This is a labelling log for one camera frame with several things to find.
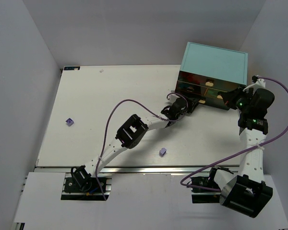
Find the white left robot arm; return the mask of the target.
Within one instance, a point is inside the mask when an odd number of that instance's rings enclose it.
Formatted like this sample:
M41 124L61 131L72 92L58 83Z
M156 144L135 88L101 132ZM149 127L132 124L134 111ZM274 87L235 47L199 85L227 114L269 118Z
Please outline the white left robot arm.
M173 95L177 96L176 100L164 107L160 115L153 113L138 101L132 99L121 101L119 104L134 102L151 113L151 116L140 118L136 114L131 115L117 130L113 140L108 144L103 143L100 155L85 165L71 169L72 175L78 175L81 179L96 178L99 172L120 153L135 148L148 131L164 129L175 124L186 114L191 114L200 101L198 97L185 97L179 93Z

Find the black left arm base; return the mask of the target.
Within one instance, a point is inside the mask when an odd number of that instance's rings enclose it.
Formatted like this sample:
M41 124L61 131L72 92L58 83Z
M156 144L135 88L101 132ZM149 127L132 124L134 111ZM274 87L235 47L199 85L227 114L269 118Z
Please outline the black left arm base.
M109 178L96 178L87 173L85 166L72 167L70 176L65 178L61 200L106 201L109 197Z

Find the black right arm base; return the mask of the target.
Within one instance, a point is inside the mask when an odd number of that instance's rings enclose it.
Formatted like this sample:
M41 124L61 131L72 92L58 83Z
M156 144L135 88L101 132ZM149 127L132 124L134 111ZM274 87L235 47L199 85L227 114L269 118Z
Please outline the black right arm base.
M208 176L191 177L193 204L219 203L221 190L234 178L234 172L229 168L214 166Z

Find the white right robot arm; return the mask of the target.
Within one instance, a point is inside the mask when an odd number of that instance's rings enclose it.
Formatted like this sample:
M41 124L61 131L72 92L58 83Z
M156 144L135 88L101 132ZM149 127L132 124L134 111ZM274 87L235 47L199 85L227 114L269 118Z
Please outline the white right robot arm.
M215 166L210 170L209 180L221 190L219 202L222 206L255 218L273 196L273 189L264 180L261 144L268 133L265 115L275 96L263 88L244 90L242 87L220 95L228 108L239 111L239 136L247 151L240 155L237 174Z

